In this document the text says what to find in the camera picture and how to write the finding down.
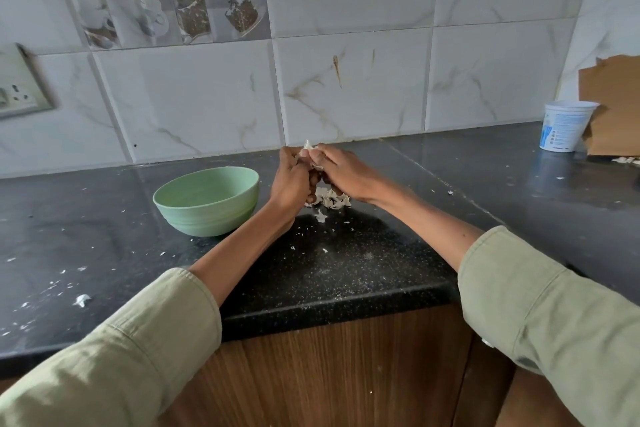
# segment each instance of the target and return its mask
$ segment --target wall outlet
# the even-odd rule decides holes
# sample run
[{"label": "wall outlet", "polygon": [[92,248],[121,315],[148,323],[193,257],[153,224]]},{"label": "wall outlet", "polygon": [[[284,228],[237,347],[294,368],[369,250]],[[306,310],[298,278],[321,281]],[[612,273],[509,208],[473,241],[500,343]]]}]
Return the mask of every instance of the wall outlet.
[{"label": "wall outlet", "polygon": [[0,118],[53,108],[18,44],[0,46]]}]

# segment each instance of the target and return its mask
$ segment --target kitchen counter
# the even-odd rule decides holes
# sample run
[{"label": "kitchen counter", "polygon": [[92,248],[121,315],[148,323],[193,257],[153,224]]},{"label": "kitchen counter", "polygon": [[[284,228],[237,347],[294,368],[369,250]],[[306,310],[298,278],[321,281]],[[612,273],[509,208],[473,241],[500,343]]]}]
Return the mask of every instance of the kitchen counter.
[{"label": "kitchen counter", "polygon": [[[545,153],[539,133],[539,123],[518,124],[340,146],[462,220],[485,230],[506,223],[640,302],[639,170]],[[245,165],[260,174],[260,207],[277,162],[265,151],[0,180],[0,378],[79,341],[219,241],[172,229],[152,203],[156,188]],[[325,223],[303,209],[234,289],[221,309],[224,341],[457,300],[455,274],[404,224],[363,203],[322,209]],[[73,305],[80,294],[92,298],[84,309]]]}]

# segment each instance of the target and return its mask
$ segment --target cardboard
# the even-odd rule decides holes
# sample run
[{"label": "cardboard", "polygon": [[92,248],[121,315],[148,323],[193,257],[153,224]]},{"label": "cardboard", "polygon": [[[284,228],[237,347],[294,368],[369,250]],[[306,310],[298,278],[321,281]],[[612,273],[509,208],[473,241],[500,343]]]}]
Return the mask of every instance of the cardboard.
[{"label": "cardboard", "polygon": [[582,136],[589,155],[640,155],[640,56],[597,59],[579,71],[582,101],[600,107]]}]

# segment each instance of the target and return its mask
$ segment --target bowl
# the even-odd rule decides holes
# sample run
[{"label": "bowl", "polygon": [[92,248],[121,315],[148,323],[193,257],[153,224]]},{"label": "bowl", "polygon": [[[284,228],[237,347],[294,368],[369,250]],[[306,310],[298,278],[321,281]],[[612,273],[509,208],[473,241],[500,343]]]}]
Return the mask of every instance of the bowl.
[{"label": "bowl", "polygon": [[153,200],[176,230],[192,237],[216,237],[252,215],[258,180],[258,173],[247,167],[204,169],[164,184]]}]

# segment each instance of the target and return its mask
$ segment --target olive green shirt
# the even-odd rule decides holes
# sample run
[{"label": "olive green shirt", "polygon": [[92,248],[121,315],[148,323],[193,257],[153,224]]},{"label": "olive green shirt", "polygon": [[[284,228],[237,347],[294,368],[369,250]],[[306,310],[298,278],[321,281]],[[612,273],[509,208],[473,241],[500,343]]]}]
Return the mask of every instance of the olive green shirt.
[{"label": "olive green shirt", "polygon": [[[544,374],[583,425],[640,425],[640,308],[504,227],[468,250],[458,285],[468,324]],[[211,293],[169,270],[0,396],[0,426],[147,427],[220,336]]]}]

